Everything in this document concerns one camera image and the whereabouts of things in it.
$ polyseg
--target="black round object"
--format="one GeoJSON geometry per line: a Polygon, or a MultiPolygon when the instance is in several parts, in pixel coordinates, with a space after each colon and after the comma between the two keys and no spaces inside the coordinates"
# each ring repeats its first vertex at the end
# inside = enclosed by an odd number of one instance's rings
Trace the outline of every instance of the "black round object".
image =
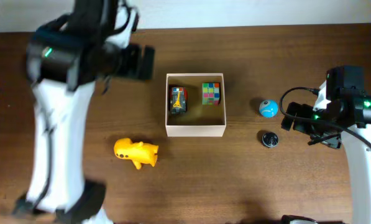
{"type": "Polygon", "coordinates": [[[275,147],[279,143],[279,138],[275,133],[265,133],[262,136],[262,144],[267,147],[275,147]]]}

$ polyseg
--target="white wall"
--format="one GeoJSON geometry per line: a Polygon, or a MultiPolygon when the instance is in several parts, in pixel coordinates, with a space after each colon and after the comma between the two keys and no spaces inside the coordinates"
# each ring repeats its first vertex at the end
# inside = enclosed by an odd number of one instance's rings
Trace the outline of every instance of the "white wall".
{"type": "MultiPolygon", "coordinates": [[[[371,0],[133,0],[139,28],[371,22],[371,0]]],[[[0,0],[0,32],[33,31],[73,0],[0,0]]]]}

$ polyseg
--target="black lid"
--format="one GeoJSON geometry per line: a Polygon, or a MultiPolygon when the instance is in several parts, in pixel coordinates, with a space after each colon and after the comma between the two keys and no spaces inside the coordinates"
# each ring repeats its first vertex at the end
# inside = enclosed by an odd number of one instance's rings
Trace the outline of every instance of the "black lid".
{"type": "Polygon", "coordinates": [[[267,147],[275,147],[279,143],[279,138],[275,133],[265,133],[262,136],[262,144],[267,147]]]}

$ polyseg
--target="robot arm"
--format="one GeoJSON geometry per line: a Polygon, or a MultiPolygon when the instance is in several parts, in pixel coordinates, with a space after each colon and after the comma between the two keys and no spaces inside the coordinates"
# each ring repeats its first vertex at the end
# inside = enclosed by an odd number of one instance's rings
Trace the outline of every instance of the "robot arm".
{"type": "Polygon", "coordinates": [[[367,96],[364,90],[362,69],[345,66],[328,71],[315,105],[290,103],[285,116],[282,128],[290,130],[294,122],[293,129],[309,134],[311,142],[322,142],[334,149],[344,144],[354,208],[352,223],[371,223],[371,96],[367,96]],[[367,140],[369,145],[348,132],[309,119],[329,121],[343,129],[348,128],[367,140]]]}
{"type": "Polygon", "coordinates": [[[15,213],[56,213],[62,223],[112,223],[106,186],[82,169],[88,105],[98,76],[148,80],[154,49],[129,44],[137,10],[122,0],[75,2],[72,14],[40,27],[27,48],[35,97],[35,157],[29,190],[15,213]]]}

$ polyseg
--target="yellow toy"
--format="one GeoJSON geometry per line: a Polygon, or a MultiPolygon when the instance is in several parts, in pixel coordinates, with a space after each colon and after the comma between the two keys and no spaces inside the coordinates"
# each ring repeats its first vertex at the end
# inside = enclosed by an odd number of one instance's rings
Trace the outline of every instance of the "yellow toy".
{"type": "Polygon", "coordinates": [[[158,148],[153,144],[138,142],[133,143],[129,138],[117,140],[114,146],[114,152],[119,159],[130,159],[135,168],[141,169],[142,164],[151,164],[155,167],[158,159],[158,148]]]}

